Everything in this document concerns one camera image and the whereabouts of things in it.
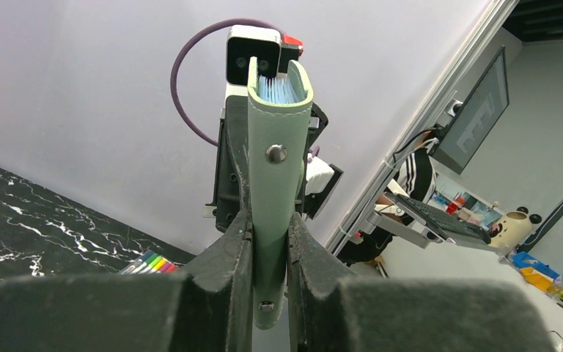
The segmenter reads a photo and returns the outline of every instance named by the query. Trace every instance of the computer monitor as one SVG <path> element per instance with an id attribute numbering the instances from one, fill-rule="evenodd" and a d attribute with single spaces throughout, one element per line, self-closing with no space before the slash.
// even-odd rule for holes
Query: computer monitor
<path id="1" fill-rule="evenodd" d="M 510 103 L 506 80 L 505 47 L 497 52 L 446 126 L 433 158 L 460 174 Z"/>

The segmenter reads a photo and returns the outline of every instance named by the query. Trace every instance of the camera lens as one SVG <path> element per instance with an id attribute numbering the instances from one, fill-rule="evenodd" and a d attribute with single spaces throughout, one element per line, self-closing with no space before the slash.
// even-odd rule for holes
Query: camera lens
<path id="1" fill-rule="evenodd" d="M 239 68 L 243 68 L 247 65 L 247 60 L 244 57 L 239 57 L 238 59 L 236 59 L 236 65 Z"/>
<path id="2" fill-rule="evenodd" d="M 260 60 L 260 70 L 262 71 L 268 70 L 268 61 Z"/>

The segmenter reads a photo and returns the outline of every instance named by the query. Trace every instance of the person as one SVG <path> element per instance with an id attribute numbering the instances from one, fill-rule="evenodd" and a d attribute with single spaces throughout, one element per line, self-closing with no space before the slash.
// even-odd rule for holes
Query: person
<path id="1" fill-rule="evenodd" d="M 438 139 L 437 131 L 424 133 L 416 145 L 416 150 L 411 153 L 400 165 L 394 180 L 405 190 L 411 199 L 428 202 L 435 191 L 435 169 L 429 158 L 430 148 Z M 384 195 L 377 199 L 376 204 L 391 205 L 392 202 Z M 409 215 L 395 216 L 385 214 L 408 226 L 413 222 Z M 363 241 L 359 244 L 347 242 L 338 254 L 338 259 L 347 265 L 360 262 L 369 262 L 379 257 L 385 247 L 391 242 L 392 234 L 376 227 L 371 234 L 360 232 Z"/>

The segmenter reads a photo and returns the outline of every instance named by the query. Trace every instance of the green leather sheath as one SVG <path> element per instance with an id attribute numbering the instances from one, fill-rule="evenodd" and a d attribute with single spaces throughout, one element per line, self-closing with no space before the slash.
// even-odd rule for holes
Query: green leather sheath
<path id="1" fill-rule="evenodd" d="M 303 177 L 309 116 L 314 93 L 306 71 L 291 61 L 286 77 L 298 103 L 274 104 L 258 96 L 257 60 L 249 62 L 248 129 L 251 214 L 254 224 L 254 323 L 273 327 L 282 311 L 286 237 Z M 272 161 L 271 146 L 285 158 Z"/>

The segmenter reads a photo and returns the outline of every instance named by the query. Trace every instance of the black pants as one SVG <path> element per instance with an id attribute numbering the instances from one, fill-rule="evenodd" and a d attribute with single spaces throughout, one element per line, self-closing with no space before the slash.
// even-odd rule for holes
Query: black pants
<path id="1" fill-rule="evenodd" d="M 404 225 L 409 225 L 413 222 L 413 218 L 408 215 L 402 216 L 402 223 Z M 338 259 L 348 265 L 355 263 L 367 262 L 378 257 L 381 252 L 387 247 L 394 237 L 391 232 L 385 231 L 380 227 L 377 227 L 372 231 L 372 234 L 361 233 L 364 239 L 360 244 L 354 244 L 353 242 L 347 242 L 338 254 Z"/>

